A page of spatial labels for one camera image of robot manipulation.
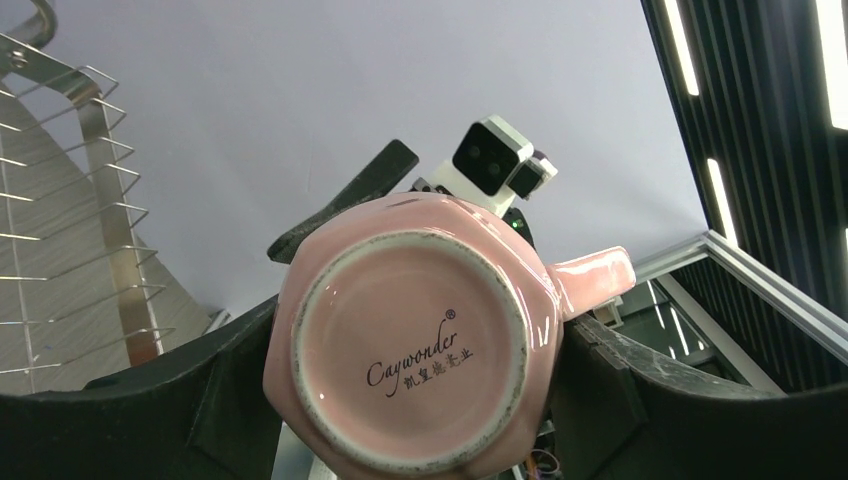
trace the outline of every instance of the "fluorescent light strip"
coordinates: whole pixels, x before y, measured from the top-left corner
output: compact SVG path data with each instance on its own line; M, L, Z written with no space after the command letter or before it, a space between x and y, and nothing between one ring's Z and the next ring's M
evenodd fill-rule
M733 228L733 218L730 216L730 203L727 201L727 192L724 190L724 181L721 179L721 168L718 162L712 158L707 159L707 167L710 171L710 182L713 184L713 194L718 203L718 213L721 217L721 226L724 229L724 237L734 247L739 246L736 238L736 229Z
M674 326L677 327L677 336L680 337L680 343L683 345L683 355L689 355L689 344L686 343L686 337L683 336L683 329L680 328L680 319L677 318L677 312L674 308L671 309L671 318L674 319Z
M648 280L648 290L651 291L651 299L654 301L654 310L657 311L657 318L660 319L660 326L665 330L665 322L662 321L662 313L660 312L660 306L657 304L657 295L654 293L654 287L651 285L651 281Z
M680 68L683 70L686 90L689 91L689 95L698 96L700 93L698 77L695 76L695 67L692 64L692 56L689 54L689 43L686 41L686 31L683 29L683 18L680 16L677 0L665 0L665 10L668 12L668 21L671 23L671 34L674 37L674 46L677 48Z
M824 76L830 103L830 121L848 130L848 46L842 0L816 0L822 41Z

